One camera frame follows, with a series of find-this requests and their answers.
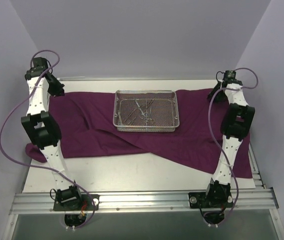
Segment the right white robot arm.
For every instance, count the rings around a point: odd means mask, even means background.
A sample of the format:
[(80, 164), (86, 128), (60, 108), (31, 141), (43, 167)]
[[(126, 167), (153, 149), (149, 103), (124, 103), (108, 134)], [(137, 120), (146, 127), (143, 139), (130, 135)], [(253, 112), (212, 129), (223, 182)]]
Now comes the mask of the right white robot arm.
[[(248, 136), (255, 115), (255, 108), (250, 106), (244, 97), (243, 83), (236, 79), (235, 70), (226, 70), (222, 80), (219, 80), (209, 93), (208, 124), (210, 134), (217, 147), (221, 150), (217, 168), (211, 178), (204, 202), (216, 206), (219, 202), (227, 202), (231, 197), (231, 180), (238, 182), (233, 174), (237, 152)], [(227, 101), (228, 109), (221, 123), (222, 144), (216, 140), (211, 126), (211, 110), (213, 103)]]

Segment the purple cloth wrap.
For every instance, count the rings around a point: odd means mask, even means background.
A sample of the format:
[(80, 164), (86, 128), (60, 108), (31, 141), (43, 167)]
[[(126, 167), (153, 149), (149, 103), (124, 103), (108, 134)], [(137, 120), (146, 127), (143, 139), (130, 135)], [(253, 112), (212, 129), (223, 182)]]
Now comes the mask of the purple cloth wrap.
[[(120, 132), (113, 125), (115, 95), (99, 92), (69, 92), (52, 97), (49, 112), (62, 134), (66, 159), (152, 153), (178, 164), (214, 173), (220, 149), (208, 124), (208, 89), (178, 90), (180, 125), (174, 132)], [(213, 103), (211, 126), (219, 144), (220, 125), (227, 102)]]

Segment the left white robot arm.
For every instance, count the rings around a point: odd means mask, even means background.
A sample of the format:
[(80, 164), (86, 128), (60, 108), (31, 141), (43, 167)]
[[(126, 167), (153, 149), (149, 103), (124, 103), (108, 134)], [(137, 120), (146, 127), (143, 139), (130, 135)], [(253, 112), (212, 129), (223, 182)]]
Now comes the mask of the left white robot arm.
[(60, 146), (62, 138), (58, 123), (49, 113), (50, 97), (64, 96), (64, 85), (50, 72), (50, 63), (43, 57), (35, 57), (32, 66), (25, 74), (29, 89), (29, 103), (26, 116), (21, 124), (33, 145), (37, 146), (53, 169), (56, 189), (55, 203), (76, 210), (82, 206), (83, 197), (71, 179)]

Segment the metal mesh instrument tray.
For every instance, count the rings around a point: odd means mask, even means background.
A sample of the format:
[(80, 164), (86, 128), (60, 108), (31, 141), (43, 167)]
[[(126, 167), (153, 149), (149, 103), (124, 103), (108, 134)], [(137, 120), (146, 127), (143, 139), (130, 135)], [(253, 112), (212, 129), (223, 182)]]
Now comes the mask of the metal mesh instrument tray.
[(177, 95), (172, 90), (118, 90), (113, 125), (120, 132), (174, 132), (180, 125)]

